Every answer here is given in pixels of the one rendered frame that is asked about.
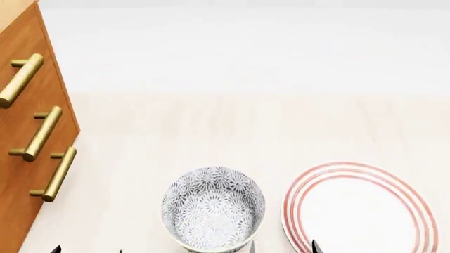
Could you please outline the wooden drawer cabinet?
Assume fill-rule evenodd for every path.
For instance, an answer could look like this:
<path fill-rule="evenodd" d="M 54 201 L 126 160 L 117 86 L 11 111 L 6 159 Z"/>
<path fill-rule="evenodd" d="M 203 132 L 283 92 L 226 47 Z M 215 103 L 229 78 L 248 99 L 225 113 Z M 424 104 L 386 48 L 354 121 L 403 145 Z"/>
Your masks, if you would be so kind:
<path fill-rule="evenodd" d="M 0 0 L 0 91 L 19 70 L 12 60 L 38 53 L 44 64 L 8 109 L 0 108 L 0 253 L 18 253 L 42 204 L 30 190 L 46 189 L 59 160 L 51 153 L 73 147 L 80 128 L 38 4 L 39 0 Z M 63 113 L 33 162 L 8 155 L 25 148 L 41 126 L 36 112 L 53 106 Z"/>

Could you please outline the grey floral patterned bowl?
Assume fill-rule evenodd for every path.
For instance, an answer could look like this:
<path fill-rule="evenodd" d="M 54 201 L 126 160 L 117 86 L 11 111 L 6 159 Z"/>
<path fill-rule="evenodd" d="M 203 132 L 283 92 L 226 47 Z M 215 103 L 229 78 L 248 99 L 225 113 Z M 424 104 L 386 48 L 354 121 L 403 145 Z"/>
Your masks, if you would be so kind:
<path fill-rule="evenodd" d="M 226 167 L 182 174 L 162 199 L 162 223 L 190 253 L 236 253 L 258 233 L 266 202 L 249 176 Z"/>

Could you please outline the white plate with red rings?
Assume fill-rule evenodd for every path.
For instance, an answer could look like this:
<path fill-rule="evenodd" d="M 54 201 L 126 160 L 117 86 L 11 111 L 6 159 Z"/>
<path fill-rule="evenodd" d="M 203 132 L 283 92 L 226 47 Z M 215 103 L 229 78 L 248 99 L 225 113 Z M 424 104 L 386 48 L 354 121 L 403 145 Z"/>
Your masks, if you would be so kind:
<path fill-rule="evenodd" d="M 398 176 L 357 162 L 331 162 L 290 183 L 281 223 L 296 253 L 437 253 L 432 210 Z"/>

